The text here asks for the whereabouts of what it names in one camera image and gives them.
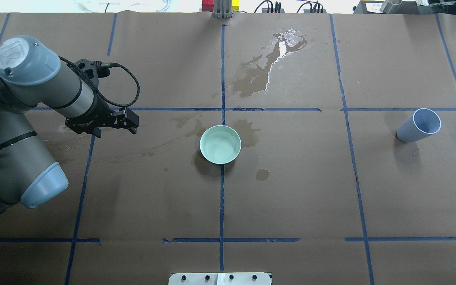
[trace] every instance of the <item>metal bracket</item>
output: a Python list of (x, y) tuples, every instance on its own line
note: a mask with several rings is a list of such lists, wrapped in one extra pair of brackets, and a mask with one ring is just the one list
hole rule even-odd
[(264, 272), (227, 272), (172, 274), (168, 285), (272, 285), (272, 274)]
[(232, 0), (214, 0), (214, 18), (229, 19), (233, 16)]

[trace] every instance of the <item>robotic arm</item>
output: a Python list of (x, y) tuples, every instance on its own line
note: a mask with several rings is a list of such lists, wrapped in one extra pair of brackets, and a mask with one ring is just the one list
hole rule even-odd
[[(137, 83), (129, 104), (116, 104), (98, 90), (98, 78), (121, 67)], [(68, 187), (58, 162), (24, 113), (44, 103), (65, 116), (76, 133), (101, 137), (100, 127), (125, 128), (136, 134), (138, 116), (128, 108), (140, 87), (129, 70), (116, 63), (71, 63), (31, 36), (15, 36), (0, 47), (0, 214), (21, 202), (32, 209)], [(118, 111), (107, 102), (120, 106)]]

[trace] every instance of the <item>white paper cup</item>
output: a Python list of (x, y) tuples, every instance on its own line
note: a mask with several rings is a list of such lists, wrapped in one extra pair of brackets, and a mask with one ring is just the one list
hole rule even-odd
[(436, 112), (420, 108), (402, 123), (396, 135), (403, 143), (411, 143), (433, 135), (440, 129), (441, 119)]

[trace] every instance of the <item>water spill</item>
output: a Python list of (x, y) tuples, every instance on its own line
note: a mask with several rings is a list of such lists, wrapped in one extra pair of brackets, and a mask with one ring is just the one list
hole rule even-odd
[(234, 82), (233, 89), (240, 92), (240, 97), (248, 97), (255, 92), (264, 91), (268, 88), (272, 67), (281, 58), (302, 49), (307, 41), (299, 32), (290, 29), (280, 34), (274, 34), (275, 39), (271, 45), (261, 49), (263, 54), (253, 58), (242, 66), (241, 76)]
[(415, 149), (413, 152), (412, 152), (412, 157), (413, 157), (413, 161), (414, 161), (414, 164), (416, 164), (416, 166), (418, 167), (425, 167), (423, 165), (423, 162), (422, 162), (422, 155), (423, 155), (423, 151), (420, 150), (419, 148)]
[(261, 169), (258, 170), (258, 172), (256, 173), (256, 180), (258, 181), (264, 181), (266, 180), (268, 177), (270, 176), (270, 171), (266, 170), (266, 169)]
[(197, 119), (197, 122), (195, 124), (195, 129), (188, 132), (185, 137), (191, 137), (192, 135), (197, 135), (198, 137), (201, 137), (203, 133), (207, 130), (202, 124), (201, 121)]
[(170, 119), (170, 121), (175, 121), (177, 123), (177, 128), (182, 128), (190, 119), (194, 118), (197, 114), (186, 114), (180, 115), (177, 118)]
[(205, 159), (199, 150), (191, 155), (191, 165), (195, 166), (201, 175), (210, 175), (213, 179), (219, 176), (219, 166)]
[(236, 121), (232, 126), (239, 134), (243, 148), (255, 146), (258, 143), (257, 132), (261, 131), (261, 129), (253, 129), (252, 125), (253, 123), (244, 119)]

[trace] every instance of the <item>light green bowl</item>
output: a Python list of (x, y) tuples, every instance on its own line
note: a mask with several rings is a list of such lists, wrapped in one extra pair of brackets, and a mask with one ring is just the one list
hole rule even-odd
[(199, 140), (201, 154), (210, 162), (225, 164), (239, 155), (242, 143), (237, 132), (223, 125), (206, 130)]

